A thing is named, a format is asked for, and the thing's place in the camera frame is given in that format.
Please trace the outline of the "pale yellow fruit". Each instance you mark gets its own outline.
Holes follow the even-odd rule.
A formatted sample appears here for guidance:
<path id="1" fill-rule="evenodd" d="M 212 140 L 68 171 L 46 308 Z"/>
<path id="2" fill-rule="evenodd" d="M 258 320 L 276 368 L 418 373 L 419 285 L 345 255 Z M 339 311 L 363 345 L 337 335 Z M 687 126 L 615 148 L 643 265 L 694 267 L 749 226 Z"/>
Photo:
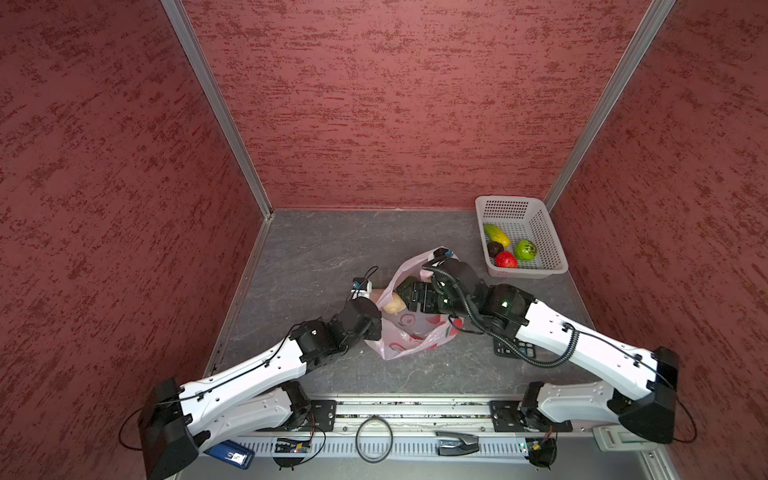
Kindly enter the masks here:
<path id="1" fill-rule="evenodd" d="M 406 303 L 396 293 L 393 293 L 392 299 L 382 307 L 382 311 L 387 315 L 396 315 L 406 309 L 407 309 Z"/>

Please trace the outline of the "pink printed plastic bag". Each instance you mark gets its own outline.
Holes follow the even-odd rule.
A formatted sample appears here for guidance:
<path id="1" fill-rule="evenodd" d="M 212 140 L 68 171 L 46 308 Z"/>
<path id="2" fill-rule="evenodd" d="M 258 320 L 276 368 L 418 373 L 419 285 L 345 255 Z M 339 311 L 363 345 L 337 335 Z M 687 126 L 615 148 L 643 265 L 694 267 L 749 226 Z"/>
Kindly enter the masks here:
<path id="1" fill-rule="evenodd" d="M 374 288 L 370 299 L 382 314 L 382 333 L 379 340 L 365 340 L 365 344 L 383 360 L 395 360 L 414 355 L 450 342 L 460 331 L 451 325 L 447 314 L 412 312 L 403 307 L 394 313 L 389 305 L 404 298 L 396 288 L 409 277 L 428 283 L 432 273 L 421 266 L 435 258 L 435 250 L 420 253 L 406 260 L 396 270 L 388 285 Z"/>

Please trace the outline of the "dark brown round fruit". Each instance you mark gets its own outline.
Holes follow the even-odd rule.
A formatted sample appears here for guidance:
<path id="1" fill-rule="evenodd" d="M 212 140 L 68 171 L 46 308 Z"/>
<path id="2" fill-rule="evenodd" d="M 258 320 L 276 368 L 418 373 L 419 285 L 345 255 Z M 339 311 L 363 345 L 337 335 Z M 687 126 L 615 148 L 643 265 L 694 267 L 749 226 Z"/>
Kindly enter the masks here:
<path id="1" fill-rule="evenodd" d="M 490 241 L 486 244 L 488 256 L 491 259 L 495 259 L 500 253 L 505 251 L 505 247 L 503 244 L 496 242 L 496 241 Z"/>

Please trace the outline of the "red fruit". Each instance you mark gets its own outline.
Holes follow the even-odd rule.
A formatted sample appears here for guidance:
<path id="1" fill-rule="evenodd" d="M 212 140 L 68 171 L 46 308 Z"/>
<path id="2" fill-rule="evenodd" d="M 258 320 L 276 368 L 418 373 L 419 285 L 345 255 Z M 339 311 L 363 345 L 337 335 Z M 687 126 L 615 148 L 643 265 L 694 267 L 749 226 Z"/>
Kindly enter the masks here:
<path id="1" fill-rule="evenodd" d="M 518 267 L 518 260 L 509 251 L 502 251 L 494 257 L 495 266 L 498 268 L 515 269 Z"/>

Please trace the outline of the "yellow green mango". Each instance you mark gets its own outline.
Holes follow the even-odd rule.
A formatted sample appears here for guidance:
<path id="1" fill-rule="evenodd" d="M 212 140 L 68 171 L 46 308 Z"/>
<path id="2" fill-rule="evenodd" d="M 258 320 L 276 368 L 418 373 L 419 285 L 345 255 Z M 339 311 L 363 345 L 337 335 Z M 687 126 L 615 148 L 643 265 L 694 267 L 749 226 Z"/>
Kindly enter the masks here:
<path id="1" fill-rule="evenodd" d="M 498 226 L 486 223 L 483 225 L 483 231 L 490 241 L 499 243 L 503 248 L 511 245 L 510 238 Z"/>

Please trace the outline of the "green spotted custard apple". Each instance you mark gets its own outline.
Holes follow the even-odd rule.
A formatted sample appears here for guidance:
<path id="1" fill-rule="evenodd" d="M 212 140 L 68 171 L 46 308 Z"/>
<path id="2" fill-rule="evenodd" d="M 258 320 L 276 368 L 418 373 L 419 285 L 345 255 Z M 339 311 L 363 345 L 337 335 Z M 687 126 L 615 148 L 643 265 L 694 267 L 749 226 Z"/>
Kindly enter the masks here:
<path id="1" fill-rule="evenodd" d="M 538 247 L 530 240 L 519 241 L 514 248 L 514 256 L 519 262 L 530 262 L 536 259 Z"/>

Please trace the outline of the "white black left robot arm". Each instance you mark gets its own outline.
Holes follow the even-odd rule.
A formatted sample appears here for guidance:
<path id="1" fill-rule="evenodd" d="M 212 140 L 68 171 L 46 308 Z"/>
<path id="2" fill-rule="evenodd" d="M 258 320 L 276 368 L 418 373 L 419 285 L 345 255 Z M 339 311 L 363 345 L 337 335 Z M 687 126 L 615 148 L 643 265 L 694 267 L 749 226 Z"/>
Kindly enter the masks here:
<path id="1" fill-rule="evenodd" d="M 228 370 L 184 385 L 161 382 L 138 416 L 147 478 L 171 477 L 202 451 L 241 434 L 301 427 L 311 402 L 299 378 L 381 333 L 376 304 L 356 298 L 329 320 L 290 327 L 276 345 Z"/>

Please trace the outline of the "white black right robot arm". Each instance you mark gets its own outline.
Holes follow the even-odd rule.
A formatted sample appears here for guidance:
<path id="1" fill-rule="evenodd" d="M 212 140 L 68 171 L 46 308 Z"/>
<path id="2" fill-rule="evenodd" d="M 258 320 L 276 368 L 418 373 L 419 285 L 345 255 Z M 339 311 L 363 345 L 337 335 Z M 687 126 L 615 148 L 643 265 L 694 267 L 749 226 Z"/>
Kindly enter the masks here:
<path id="1" fill-rule="evenodd" d="M 462 320 L 461 332 L 486 335 L 534 367 L 572 363 L 595 376 L 584 384 L 530 383 L 518 406 L 526 425 L 604 422 L 653 443 L 675 442 L 676 352 L 650 351 L 600 334 L 513 285 L 487 284 L 453 258 L 435 258 L 421 268 L 426 279 L 408 276 L 395 285 L 407 310 Z"/>

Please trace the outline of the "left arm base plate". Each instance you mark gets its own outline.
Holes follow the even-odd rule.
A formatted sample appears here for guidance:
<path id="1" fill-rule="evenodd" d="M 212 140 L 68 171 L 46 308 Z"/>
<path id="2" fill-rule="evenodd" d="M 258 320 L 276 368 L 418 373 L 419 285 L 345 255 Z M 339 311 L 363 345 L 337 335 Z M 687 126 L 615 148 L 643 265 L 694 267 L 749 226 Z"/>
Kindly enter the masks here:
<path id="1" fill-rule="evenodd" d="M 323 432 L 333 431 L 338 402 L 336 400 L 312 399 L 310 413 L 300 428 L 301 432 L 310 432 L 312 428 Z"/>

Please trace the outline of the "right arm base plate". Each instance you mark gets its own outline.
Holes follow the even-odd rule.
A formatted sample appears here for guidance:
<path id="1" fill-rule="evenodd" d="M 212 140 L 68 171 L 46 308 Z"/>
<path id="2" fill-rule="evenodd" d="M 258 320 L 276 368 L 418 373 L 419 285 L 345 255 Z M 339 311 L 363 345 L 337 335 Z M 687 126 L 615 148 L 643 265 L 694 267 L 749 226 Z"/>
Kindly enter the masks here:
<path id="1" fill-rule="evenodd" d="M 489 402 L 490 417 L 497 433 L 570 433 L 570 421 L 554 422 L 536 407 L 521 401 L 494 400 Z"/>

